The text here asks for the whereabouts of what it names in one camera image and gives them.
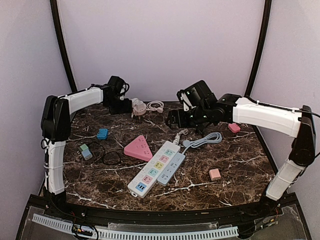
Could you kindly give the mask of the grey-blue charger cube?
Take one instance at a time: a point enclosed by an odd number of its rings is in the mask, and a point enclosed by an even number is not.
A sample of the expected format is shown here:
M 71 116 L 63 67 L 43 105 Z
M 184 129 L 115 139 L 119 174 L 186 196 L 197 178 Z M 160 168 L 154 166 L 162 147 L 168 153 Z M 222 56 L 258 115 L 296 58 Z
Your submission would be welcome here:
M 81 155 L 83 156 L 83 158 L 84 158 L 85 161 L 88 161 L 88 160 L 90 160 L 90 159 L 93 157 L 93 155 L 92 155 L 92 153 L 90 152 L 89 149 L 83 150 L 83 151 L 81 152 Z

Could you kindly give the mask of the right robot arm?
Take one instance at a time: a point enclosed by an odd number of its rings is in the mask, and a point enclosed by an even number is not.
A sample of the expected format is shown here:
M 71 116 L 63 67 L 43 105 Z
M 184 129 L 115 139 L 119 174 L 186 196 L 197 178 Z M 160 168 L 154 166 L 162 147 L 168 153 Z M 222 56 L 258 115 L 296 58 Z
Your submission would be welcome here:
M 266 217 L 275 208 L 287 188 L 294 183 L 316 157 L 316 130 L 312 110 L 290 108 L 263 103 L 251 98 L 226 93 L 220 99 L 209 94 L 188 104 L 188 109 L 171 110 L 166 125 L 171 129 L 201 128 L 205 123 L 220 122 L 248 124 L 274 130 L 293 138 L 291 152 L 269 183 L 262 201 L 255 205 L 255 213 Z

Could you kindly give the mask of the pink white round socket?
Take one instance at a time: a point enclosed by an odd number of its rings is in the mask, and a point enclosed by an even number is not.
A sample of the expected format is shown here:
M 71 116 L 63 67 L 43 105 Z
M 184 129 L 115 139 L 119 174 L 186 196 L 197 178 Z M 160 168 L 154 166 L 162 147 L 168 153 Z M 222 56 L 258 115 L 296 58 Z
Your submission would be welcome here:
M 147 111 L 147 105 L 140 99 L 138 98 L 132 98 L 131 99 L 132 103 L 132 113 L 131 117 L 141 117 L 144 115 Z

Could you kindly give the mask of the white multicolour power strip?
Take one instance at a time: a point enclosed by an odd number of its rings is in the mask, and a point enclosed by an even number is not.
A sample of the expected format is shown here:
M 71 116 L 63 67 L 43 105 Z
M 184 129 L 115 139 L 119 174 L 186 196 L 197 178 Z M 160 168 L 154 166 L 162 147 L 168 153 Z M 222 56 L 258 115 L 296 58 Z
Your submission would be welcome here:
M 166 141 L 149 162 L 127 185 L 133 197 L 144 198 L 156 184 L 158 177 L 179 153 L 181 147 L 170 141 Z

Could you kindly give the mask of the blue plug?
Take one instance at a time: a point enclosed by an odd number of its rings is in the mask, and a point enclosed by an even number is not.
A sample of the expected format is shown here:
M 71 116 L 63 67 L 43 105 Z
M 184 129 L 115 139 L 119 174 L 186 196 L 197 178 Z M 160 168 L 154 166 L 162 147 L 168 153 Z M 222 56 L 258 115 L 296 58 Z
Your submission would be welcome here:
M 109 131 L 107 128 L 100 128 L 96 135 L 98 140 L 106 140 L 108 138 Z

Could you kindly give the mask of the pink triangular power hub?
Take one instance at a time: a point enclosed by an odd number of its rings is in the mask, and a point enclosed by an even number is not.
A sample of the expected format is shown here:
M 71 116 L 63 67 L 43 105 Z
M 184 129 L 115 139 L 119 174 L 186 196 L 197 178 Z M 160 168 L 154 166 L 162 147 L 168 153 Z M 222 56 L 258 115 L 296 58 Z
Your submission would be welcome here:
M 123 149 L 123 153 L 126 156 L 143 160 L 145 162 L 148 162 L 153 157 L 146 138 L 143 135 L 139 135 L 128 145 L 126 145 Z

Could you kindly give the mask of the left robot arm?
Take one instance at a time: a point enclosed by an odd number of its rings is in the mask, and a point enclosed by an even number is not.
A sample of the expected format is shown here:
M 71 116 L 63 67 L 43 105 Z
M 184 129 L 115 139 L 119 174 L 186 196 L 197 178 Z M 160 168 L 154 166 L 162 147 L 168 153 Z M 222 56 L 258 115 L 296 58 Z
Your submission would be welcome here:
M 86 107 L 102 104 L 111 114 L 132 112 L 132 101 L 125 98 L 130 85 L 126 82 L 92 84 L 78 92 L 46 98 L 41 119 L 46 191 L 51 195 L 65 192 L 63 157 L 71 134 L 72 114 Z

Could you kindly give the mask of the blue power strip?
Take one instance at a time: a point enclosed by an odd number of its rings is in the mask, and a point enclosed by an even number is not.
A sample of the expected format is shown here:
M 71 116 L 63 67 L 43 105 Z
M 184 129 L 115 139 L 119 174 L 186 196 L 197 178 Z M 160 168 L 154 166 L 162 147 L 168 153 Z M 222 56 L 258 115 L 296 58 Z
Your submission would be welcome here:
M 178 152 L 166 166 L 162 174 L 157 178 L 157 183 L 164 187 L 167 186 L 185 158 L 186 156 L 184 154 Z

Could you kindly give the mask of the pink plug adapter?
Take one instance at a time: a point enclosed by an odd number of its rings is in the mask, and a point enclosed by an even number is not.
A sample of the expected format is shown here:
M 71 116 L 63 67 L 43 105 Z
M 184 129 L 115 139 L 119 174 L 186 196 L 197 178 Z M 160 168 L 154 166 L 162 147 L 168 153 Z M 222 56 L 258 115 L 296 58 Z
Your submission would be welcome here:
M 232 133 L 238 133 L 241 131 L 240 126 L 237 123 L 229 123 L 228 124 L 228 129 L 232 132 Z

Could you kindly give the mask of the salmon pink charger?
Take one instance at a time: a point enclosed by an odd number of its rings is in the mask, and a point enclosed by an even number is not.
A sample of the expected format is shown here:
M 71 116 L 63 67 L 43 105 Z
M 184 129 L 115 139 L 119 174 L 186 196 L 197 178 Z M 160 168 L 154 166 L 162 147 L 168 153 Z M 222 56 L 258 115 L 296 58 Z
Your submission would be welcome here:
M 210 169 L 210 170 L 209 170 L 209 177 L 210 177 L 210 180 L 211 180 L 211 181 L 220 179 L 220 178 L 221 178 L 220 170 L 217 169 L 217 168 L 215 168 L 215 169 Z

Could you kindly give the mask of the green USB charger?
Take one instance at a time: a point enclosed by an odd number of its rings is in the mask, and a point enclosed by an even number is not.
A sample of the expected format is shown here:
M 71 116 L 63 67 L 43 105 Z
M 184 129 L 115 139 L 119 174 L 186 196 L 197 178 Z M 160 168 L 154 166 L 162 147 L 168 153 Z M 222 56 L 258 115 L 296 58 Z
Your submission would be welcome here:
M 78 147 L 78 150 L 82 153 L 83 151 L 88 150 L 89 147 L 86 144 L 82 144 Z

